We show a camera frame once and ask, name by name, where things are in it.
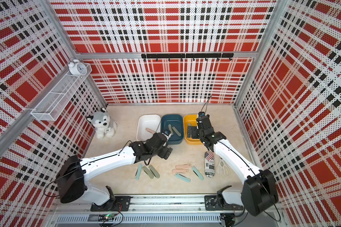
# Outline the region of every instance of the husky plush dog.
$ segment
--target husky plush dog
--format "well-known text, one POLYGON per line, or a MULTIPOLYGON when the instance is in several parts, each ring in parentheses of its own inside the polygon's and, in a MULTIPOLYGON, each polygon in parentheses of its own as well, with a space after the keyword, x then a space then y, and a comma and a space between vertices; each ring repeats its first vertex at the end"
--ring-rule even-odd
POLYGON ((95 134, 98 139, 104 138, 104 134, 108 138, 113 137, 115 134, 116 122, 111 119, 104 107, 101 108, 101 111, 95 112, 93 116, 88 116, 86 119, 95 127, 95 134))

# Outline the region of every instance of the perforated wall panel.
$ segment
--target perforated wall panel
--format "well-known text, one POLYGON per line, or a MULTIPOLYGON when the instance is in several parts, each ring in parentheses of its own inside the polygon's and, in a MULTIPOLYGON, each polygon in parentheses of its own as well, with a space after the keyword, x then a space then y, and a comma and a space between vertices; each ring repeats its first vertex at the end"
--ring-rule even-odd
POLYGON ((108 103, 205 102, 233 103, 250 58, 85 60, 108 103))
POLYGON ((80 53, 255 51, 276 3, 50 2, 80 53))
POLYGON ((0 135, 68 60, 37 1, 0 1, 0 135))
MULTIPOLYGON (((99 102, 86 82, 55 122, 33 120, 0 158, 0 226, 41 226, 54 201, 43 194, 64 161, 82 157, 99 102)), ((49 195, 58 194, 55 184, 49 195)))
POLYGON ((238 106, 294 226, 341 226, 341 1, 289 1, 238 106))

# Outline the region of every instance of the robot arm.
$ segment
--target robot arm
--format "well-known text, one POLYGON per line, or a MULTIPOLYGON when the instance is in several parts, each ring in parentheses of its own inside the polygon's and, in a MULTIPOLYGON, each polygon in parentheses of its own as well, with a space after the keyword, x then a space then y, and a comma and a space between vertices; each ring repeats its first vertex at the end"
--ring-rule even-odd
MULTIPOLYGON (((260 170, 236 151, 221 132, 214 132, 209 115, 200 112, 196 121, 201 142, 222 157, 243 183, 241 202, 247 211, 256 216, 277 203, 273 174, 269 170, 260 170)), ((82 160, 77 156, 69 157, 56 176, 61 202, 69 203, 81 198, 111 209, 114 202, 111 189, 96 188, 88 181, 119 166, 146 161, 156 155, 168 159, 172 148, 167 147, 167 141, 166 135, 155 133, 145 143, 133 142, 121 150, 101 156, 82 160)))
POLYGON ((215 132, 209 115, 199 112, 198 116, 196 122, 201 142, 224 159, 243 183, 241 202, 245 209, 257 216, 277 203, 278 194, 273 174, 249 162, 221 132, 215 132))
POLYGON ((248 176, 254 176, 255 173, 259 173, 259 167, 242 156, 227 139, 221 139, 214 144, 214 153, 222 157, 232 168, 242 184, 248 179, 248 176))
POLYGON ((69 157, 56 176, 61 203, 81 198, 102 206, 105 210, 111 209, 114 202, 111 188, 96 188, 89 180, 119 166, 146 161, 156 155, 168 159, 172 152, 172 148, 167 147, 168 139, 162 133, 155 133, 145 143, 136 141, 121 150, 101 156, 84 159, 69 157))

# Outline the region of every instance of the blue plastic bin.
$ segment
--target blue plastic bin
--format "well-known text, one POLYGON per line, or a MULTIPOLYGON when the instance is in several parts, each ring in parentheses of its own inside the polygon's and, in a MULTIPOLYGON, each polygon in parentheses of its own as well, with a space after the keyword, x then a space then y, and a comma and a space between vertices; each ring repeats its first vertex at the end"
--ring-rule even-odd
POLYGON ((168 130, 168 125, 172 127, 176 127, 176 129, 181 133, 181 136, 178 136, 176 133, 173 132, 173 135, 168 140, 168 144, 180 144, 182 143, 184 137, 184 130, 183 130, 183 118, 179 114, 166 114, 162 117, 160 122, 160 131, 164 133, 165 130, 168 130))

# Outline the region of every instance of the white wire shelf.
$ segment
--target white wire shelf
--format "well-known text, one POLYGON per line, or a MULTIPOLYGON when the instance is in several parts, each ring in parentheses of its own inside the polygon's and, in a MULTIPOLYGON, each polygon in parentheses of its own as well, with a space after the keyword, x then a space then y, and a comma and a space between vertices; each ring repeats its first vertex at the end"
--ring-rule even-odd
POLYGON ((56 121, 58 119, 74 93, 92 71, 89 63, 83 64, 86 66, 86 73, 72 75, 68 71, 32 110, 31 114, 37 120, 56 121))

